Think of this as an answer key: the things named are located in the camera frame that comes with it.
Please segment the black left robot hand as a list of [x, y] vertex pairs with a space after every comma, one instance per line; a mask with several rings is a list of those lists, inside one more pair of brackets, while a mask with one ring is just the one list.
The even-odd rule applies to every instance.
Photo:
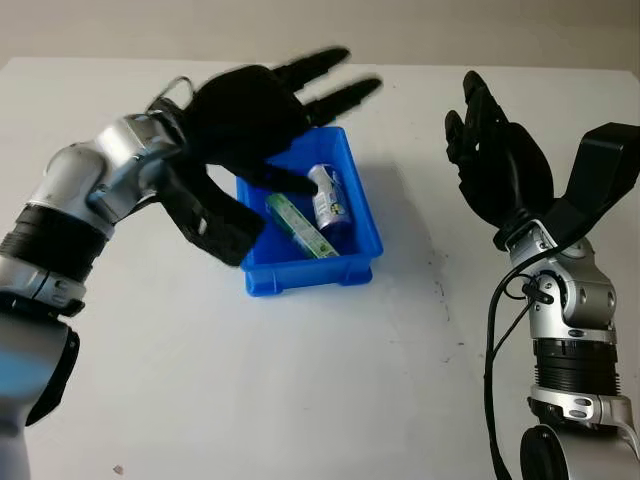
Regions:
[[298, 99], [297, 92], [349, 56], [345, 47], [329, 47], [274, 68], [251, 64], [211, 78], [184, 109], [189, 152], [197, 162], [220, 165], [256, 187], [314, 195], [317, 186], [306, 175], [269, 159], [381, 88], [382, 79], [370, 76], [308, 103]]

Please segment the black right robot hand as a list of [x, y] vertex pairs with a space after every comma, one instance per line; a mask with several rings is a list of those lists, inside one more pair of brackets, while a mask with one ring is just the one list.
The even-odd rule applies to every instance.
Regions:
[[472, 211], [498, 229], [544, 215], [554, 202], [549, 163], [529, 132], [510, 121], [475, 71], [463, 79], [466, 114], [445, 116], [446, 153]]

